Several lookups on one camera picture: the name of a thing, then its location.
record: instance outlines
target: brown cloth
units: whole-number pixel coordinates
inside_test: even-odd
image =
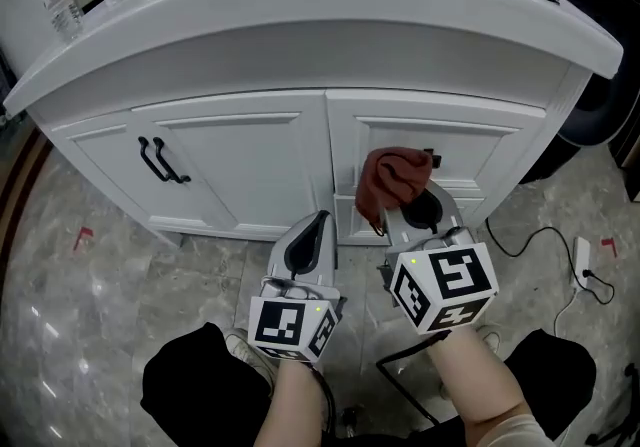
[[[422,193],[431,176],[433,158],[414,148],[379,148],[369,153],[356,191],[356,208],[382,232],[380,207],[396,209]]]

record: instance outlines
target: forearm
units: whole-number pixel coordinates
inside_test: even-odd
[[[453,330],[428,352],[465,423],[529,411],[514,375],[472,328]]]
[[[282,361],[267,418],[255,447],[318,447],[322,440],[322,390],[311,371]]]

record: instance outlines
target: sneaker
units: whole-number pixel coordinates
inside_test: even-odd
[[[224,334],[224,341],[231,356],[253,367],[260,376],[267,380],[271,388],[269,392],[269,397],[271,397],[276,385],[278,369],[269,358],[249,345],[246,330],[229,330]]]
[[[484,343],[493,351],[493,354],[499,357],[498,351],[500,350],[501,338],[498,331],[493,326],[485,324],[484,326],[480,326],[480,328],[476,330],[476,333],[480,335]]]

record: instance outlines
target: white power adapter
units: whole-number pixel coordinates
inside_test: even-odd
[[[589,269],[589,256],[591,255],[591,244],[583,237],[576,237],[573,241],[573,266],[576,270],[576,278],[571,275],[571,285],[576,291],[581,291],[587,287],[588,278],[583,276],[583,271]]]

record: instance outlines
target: marble tile floor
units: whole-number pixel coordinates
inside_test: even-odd
[[[579,295],[559,325],[598,367],[593,401],[564,442],[583,445],[617,418],[614,403],[625,412],[622,371],[640,362],[640,206],[629,203],[607,150],[597,148],[547,181],[516,188],[491,221],[512,250],[547,224],[569,239],[586,237],[594,271],[616,286],[607,307]],[[83,226],[93,237],[74,249]],[[533,329],[552,331],[571,297],[567,261],[550,232],[516,260],[496,249],[484,227],[477,237],[487,242],[501,285],[483,321],[499,328],[506,356]],[[617,257],[600,245],[609,237]],[[54,151],[22,217],[2,297],[0,420],[13,445],[173,445],[139,405],[144,366],[166,342],[206,321],[246,327],[269,251],[267,243],[203,237],[186,237],[178,251],[165,247]],[[428,423],[383,380],[375,361],[417,338],[382,290],[382,260],[380,248],[339,249],[337,281],[349,301],[323,365],[338,407],[359,407],[359,432],[406,435]],[[424,354],[393,369],[437,418],[453,416]]]

